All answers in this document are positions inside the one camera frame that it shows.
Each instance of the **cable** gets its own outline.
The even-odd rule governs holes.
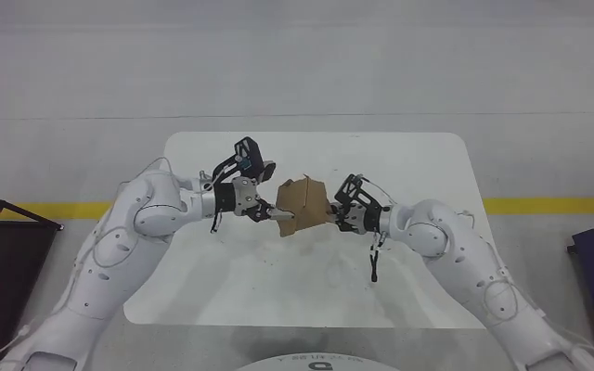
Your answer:
[[[376,188],[378,188],[383,193],[383,195],[390,200],[390,203],[391,204],[393,204],[393,205],[397,205],[398,204],[398,202],[394,201],[394,199],[392,198],[392,196],[390,196],[390,194],[388,192],[384,191],[383,188],[380,187],[379,185],[376,185],[375,183],[371,182],[369,179],[367,179],[365,176],[363,176],[363,174],[359,174],[358,177],[360,177],[364,181],[368,182],[372,186],[375,186]]]
[[[472,229],[474,229],[475,219],[474,219],[474,214],[473,213],[471,213],[468,210],[463,210],[462,212],[458,212],[456,215],[470,216],[472,218]]]

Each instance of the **black bracket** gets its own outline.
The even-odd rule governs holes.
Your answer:
[[[26,211],[23,208],[20,208],[17,205],[14,205],[8,201],[5,201],[3,199],[0,199],[0,212],[2,212],[3,209],[8,209],[10,211],[13,211],[17,214],[20,214],[22,216],[26,216],[30,219],[35,220],[36,222],[39,222],[45,226],[51,227],[51,228],[55,228],[57,231],[61,231],[64,229],[64,225],[62,224],[58,224],[54,221],[51,221],[49,219],[44,218],[43,216],[37,215],[35,213],[32,213],[30,211]]]
[[[241,176],[256,179],[260,184],[270,179],[276,168],[277,165],[274,162],[262,160],[258,144],[246,136],[235,144],[235,155],[214,168],[213,180],[217,185],[239,172]]]
[[[342,182],[338,192],[334,195],[334,199],[342,204],[343,210],[340,212],[342,216],[348,215],[351,208],[357,204],[362,205],[365,208],[363,220],[365,230],[379,232],[381,205],[374,197],[363,190],[363,181],[368,182],[362,175],[350,174]],[[337,218],[336,225],[342,232],[352,232],[354,229],[351,224],[347,223],[343,218],[341,220],[340,217]]]

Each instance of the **yellow floor stripe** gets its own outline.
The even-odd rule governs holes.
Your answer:
[[[490,215],[594,214],[594,198],[484,198]],[[99,219],[109,202],[39,202],[18,206],[48,219]],[[26,219],[12,211],[0,212],[0,219]]]
[[[109,202],[35,202],[17,203],[17,206],[47,219],[99,219],[110,206]],[[27,219],[4,209],[0,219]]]
[[[491,215],[594,213],[594,198],[484,198],[483,204]]]

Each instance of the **gray floor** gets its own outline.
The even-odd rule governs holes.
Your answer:
[[[588,0],[6,0],[0,196],[111,199],[179,131],[318,130],[456,133],[483,197],[591,197],[592,26]],[[489,222],[518,283],[591,338],[564,247],[594,216]],[[53,305],[93,222],[65,224],[26,318]],[[88,368],[227,370],[306,351],[510,369],[483,330],[137,326],[122,313]]]

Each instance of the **black cable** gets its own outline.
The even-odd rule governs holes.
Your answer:
[[[375,250],[375,255],[369,255],[371,261],[371,282],[378,282],[378,258],[380,257],[379,251]]]

